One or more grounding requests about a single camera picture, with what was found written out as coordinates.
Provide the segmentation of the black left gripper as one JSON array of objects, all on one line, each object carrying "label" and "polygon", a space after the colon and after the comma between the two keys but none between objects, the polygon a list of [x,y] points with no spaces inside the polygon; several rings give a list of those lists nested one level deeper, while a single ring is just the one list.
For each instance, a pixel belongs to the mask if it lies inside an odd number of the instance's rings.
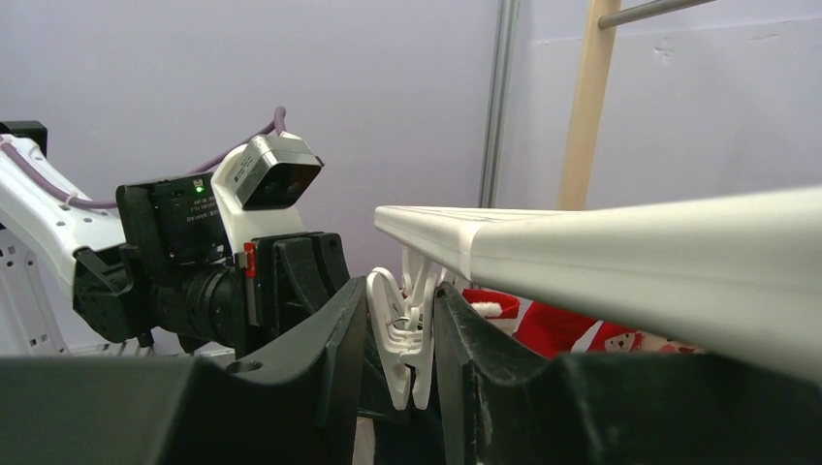
[{"label": "black left gripper", "polygon": [[235,254],[242,329],[234,344],[247,356],[321,309],[350,279],[335,232],[251,239]]}]

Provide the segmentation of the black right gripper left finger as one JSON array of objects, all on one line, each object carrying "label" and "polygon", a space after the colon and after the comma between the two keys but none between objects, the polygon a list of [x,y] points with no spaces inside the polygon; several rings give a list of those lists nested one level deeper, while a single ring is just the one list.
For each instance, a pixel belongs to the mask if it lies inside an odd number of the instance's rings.
[{"label": "black right gripper left finger", "polygon": [[348,464],[365,280],[222,367],[201,356],[1,362],[5,464]]}]

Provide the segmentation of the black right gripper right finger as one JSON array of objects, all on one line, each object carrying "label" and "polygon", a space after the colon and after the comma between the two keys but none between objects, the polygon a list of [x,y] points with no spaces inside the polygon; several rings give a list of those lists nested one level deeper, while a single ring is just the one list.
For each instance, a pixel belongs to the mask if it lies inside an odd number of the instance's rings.
[{"label": "black right gripper right finger", "polygon": [[818,386],[713,355],[548,359],[433,294],[450,464],[817,464]]}]

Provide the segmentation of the white hanger clip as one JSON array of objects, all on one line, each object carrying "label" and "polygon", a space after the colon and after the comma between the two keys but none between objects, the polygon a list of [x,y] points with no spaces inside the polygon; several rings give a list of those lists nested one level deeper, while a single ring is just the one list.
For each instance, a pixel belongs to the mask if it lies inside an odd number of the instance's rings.
[{"label": "white hanger clip", "polygon": [[366,302],[376,348],[394,408],[428,407],[434,358],[433,304],[439,278],[432,261],[402,249],[397,281],[384,267],[366,277]]}]

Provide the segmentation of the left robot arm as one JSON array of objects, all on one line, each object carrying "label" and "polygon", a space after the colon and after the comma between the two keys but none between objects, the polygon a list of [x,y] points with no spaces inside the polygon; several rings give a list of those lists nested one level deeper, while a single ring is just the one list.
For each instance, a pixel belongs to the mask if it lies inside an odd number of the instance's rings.
[{"label": "left robot arm", "polygon": [[33,139],[1,138],[1,221],[112,343],[174,334],[250,354],[349,280],[342,241],[297,209],[323,162],[281,117],[203,170],[124,184],[112,202],[56,184]]}]

